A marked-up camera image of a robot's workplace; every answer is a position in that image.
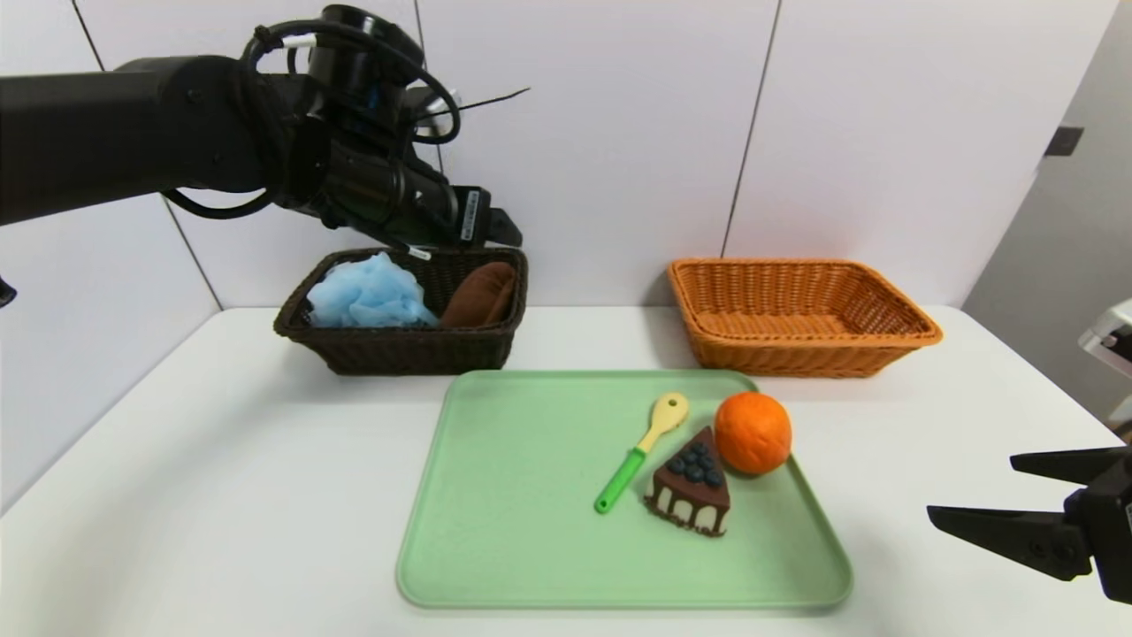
plastic spoon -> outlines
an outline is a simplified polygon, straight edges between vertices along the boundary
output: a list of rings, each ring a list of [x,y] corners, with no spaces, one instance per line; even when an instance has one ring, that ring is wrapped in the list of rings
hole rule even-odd
[[[614,508],[621,492],[625,491],[625,488],[633,481],[633,476],[636,475],[637,470],[644,464],[645,456],[652,451],[652,446],[657,445],[657,440],[661,436],[680,427],[687,418],[688,399],[683,394],[674,391],[657,399],[657,403],[652,406],[652,423],[649,427],[649,433],[644,434],[641,442],[629,451],[628,458],[625,458],[621,467],[617,470],[617,473],[614,474],[609,484],[606,485],[601,496],[598,496],[598,500],[593,503],[593,508],[599,514],[608,514]]]

orange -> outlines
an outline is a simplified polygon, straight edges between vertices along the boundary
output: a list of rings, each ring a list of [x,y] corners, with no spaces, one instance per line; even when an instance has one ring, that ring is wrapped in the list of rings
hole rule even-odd
[[[786,408],[765,394],[737,394],[715,412],[719,454],[740,472],[773,472],[790,457],[792,439]]]

green tray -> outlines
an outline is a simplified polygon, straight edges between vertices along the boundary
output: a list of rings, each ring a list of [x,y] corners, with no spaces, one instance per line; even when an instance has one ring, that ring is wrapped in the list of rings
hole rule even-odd
[[[731,515],[709,539],[651,515],[645,482],[755,390],[723,371],[472,372],[453,382],[397,585],[427,608],[821,608],[852,571],[791,457],[762,477],[728,474]],[[617,506],[594,499],[649,428],[662,394],[692,412],[661,437]]]

cake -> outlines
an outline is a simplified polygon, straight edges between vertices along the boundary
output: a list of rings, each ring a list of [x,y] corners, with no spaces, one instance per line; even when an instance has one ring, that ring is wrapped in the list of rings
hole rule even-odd
[[[644,503],[653,514],[710,537],[727,532],[731,494],[715,437],[704,428],[652,474]]]

table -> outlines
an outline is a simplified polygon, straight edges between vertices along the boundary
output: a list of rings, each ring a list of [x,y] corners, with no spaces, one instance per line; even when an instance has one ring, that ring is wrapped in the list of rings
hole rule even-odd
[[[272,309],[203,326],[2,520],[0,635],[1132,635],[1061,583],[935,531],[924,507],[1055,509],[1011,454],[1117,445],[979,327],[868,380],[760,379],[849,553],[827,612],[426,611],[394,583],[449,378],[343,379]],[[694,368],[674,308],[528,309],[513,370]]]

